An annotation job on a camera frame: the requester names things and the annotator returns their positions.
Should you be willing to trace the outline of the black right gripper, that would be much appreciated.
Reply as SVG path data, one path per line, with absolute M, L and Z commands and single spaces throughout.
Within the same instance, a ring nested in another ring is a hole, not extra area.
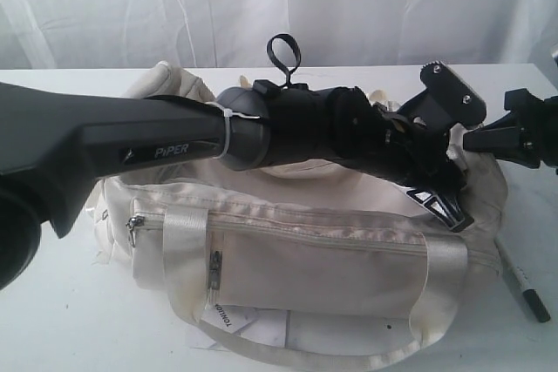
M 504 117 L 463 135 L 468 152 L 527 168 L 557 167 L 557 97 L 539 99 L 527 89 L 507 91 Z

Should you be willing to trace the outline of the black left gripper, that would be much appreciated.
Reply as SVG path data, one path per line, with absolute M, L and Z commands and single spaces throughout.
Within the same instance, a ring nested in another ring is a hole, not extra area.
M 431 133 L 359 88 L 330 92 L 330 147 L 333 162 L 395 183 L 414 203 L 452 232 L 474 218 L 461 205 L 465 175 L 447 156 L 448 134 Z

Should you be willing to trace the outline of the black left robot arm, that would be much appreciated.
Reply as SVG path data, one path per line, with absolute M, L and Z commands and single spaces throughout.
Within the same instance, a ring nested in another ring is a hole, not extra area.
M 310 91 L 259 80 L 213 103 L 107 98 L 1 86 L 1 283 L 31 263 L 50 223 L 66 236 L 99 179 L 197 159 L 235 171 L 325 159 L 401 186 L 455 194 L 449 131 L 474 128 L 484 101 L 428 86 L 397 112 L 357 88 Z

